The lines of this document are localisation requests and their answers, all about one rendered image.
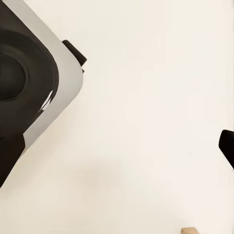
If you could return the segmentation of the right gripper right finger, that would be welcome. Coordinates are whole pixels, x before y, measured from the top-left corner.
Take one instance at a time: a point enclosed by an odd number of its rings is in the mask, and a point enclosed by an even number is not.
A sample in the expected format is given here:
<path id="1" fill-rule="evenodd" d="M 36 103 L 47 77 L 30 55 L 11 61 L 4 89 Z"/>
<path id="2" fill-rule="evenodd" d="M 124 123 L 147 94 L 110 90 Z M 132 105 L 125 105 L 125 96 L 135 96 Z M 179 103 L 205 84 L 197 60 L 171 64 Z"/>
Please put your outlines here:
<path id="1" fill-rule="evenodd" d="M 234 169 L 234 132 L 222 130 L 218 147 Z"/>

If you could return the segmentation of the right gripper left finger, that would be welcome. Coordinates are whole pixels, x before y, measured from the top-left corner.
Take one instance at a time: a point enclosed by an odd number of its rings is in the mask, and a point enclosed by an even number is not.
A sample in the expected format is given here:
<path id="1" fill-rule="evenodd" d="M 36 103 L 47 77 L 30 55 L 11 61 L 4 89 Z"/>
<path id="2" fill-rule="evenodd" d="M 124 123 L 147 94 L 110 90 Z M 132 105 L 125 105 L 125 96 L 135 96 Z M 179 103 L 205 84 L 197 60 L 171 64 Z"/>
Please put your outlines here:
<path id="1" fill-rule="evenodd" d="M 22 131 L 12 131 L 0 136 L 0 188 L 25 149 Z"/>

